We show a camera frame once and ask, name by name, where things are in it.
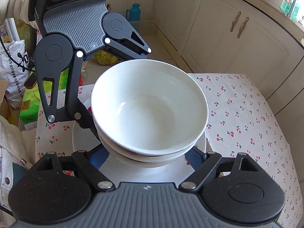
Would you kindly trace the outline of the white fruit plate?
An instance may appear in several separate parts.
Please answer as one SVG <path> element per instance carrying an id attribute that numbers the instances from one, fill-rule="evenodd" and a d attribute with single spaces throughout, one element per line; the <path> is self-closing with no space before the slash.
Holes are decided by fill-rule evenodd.
<path id="1" fill-rule="evenodd" d="M 83 129 L 74 123 L 72 129 L 72 145 L 74 151 L 86 150 L 97 147 L 100 141 L 90 129 Z M 108 159 L 99 169 L 115 186 L 120 182 L 174 182 L 179 185 L 194 169 L 185 156 L 157 168 L 140 168 L 127 165 L 109 154 Z"/>

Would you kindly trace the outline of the white pink floral bowl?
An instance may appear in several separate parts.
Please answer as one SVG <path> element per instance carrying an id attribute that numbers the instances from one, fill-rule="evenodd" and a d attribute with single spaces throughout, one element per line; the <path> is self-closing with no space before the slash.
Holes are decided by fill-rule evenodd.
<path id="1" fill-rule="evenodd" d="M 106 150 L 119 161 L 135 167 L 141 168 L 155 168 L 167 165 L 178 158 L 184 156 L 187 152 L 189 152 L 193 147 L 202 146 L 201 150 L 206 150 L 206 134 L 203 133 L 200 139 L 194 142 L 193 145 L 187 147 L 186 149 L 172 153 L 167 155 L 143 155 L 138 154 L 133 151 L 127 150 L 115 143 L 112 139 L 110 139 L 98 126 L 98 123 L 93 119 L 94 125 L 99 135 L 99 139 L 101 140 L 103 146 Z"/>

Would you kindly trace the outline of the yellow plastic bag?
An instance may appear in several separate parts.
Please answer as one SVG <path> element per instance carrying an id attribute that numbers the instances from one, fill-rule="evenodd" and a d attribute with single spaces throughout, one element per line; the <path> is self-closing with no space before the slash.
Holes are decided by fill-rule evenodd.
<path id="1" fill-rule="evenodd" d="M 116 56 L 102 50 L 97 51 L 93 59 L 100 65 L 115 65 L 120 62 Z"/>

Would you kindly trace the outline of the green cardboard box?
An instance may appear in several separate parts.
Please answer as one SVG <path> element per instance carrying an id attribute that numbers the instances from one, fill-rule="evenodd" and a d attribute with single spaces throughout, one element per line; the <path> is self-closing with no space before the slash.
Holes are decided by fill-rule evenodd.
<path id="1" fill-rule="evenodd" d="M 66 88 L 68 71 L 69 70 L 64 70 L 63 72 L 61 72 L 58 90 Z M 39 115 L 39 113 L 41 113 L 39 111 L 41 99 L 35 73 L 30 74 L 29 78 L 25 81 L 24 86 L 25 92 L 21 103 L 19 117 L 22 123 L 24 125 L 27 125 L 36 122 L 38 116 L 41 116 Z M 50 93 L 52 88 L 52 82 L 44 80 L 43 88 L 45 93 Z"/>

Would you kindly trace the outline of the cherry print tablecloth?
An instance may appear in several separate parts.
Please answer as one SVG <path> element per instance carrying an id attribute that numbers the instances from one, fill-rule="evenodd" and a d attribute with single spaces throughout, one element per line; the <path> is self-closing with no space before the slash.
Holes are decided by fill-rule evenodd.
<path id="1" fill-rule="evenodd" d="M 265 98 L 243 74 L 189 74 L 201 87 L 209 106 L 205 134 L 211 149 L 223 157 L 250 155 L 280 185 L 285 205 L 278 219 L 283 227 L 296 227 L 303 216 L 303 197 L 291 155 Z M 71 155 L 74 122 L 50 124 L 39 107 L 36 161 L 48 151 Z"/>

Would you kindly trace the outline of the blue thermos jug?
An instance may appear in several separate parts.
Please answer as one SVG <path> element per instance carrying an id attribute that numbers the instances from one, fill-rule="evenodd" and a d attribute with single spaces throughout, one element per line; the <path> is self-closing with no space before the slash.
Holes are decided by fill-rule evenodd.
<path id="1" fill-rule="evenodd" d="M 126 10 L 126 19 L 129 22 L 140 21 L 141 10 L 140 4 L 134 3 L 130 9 Z"/>

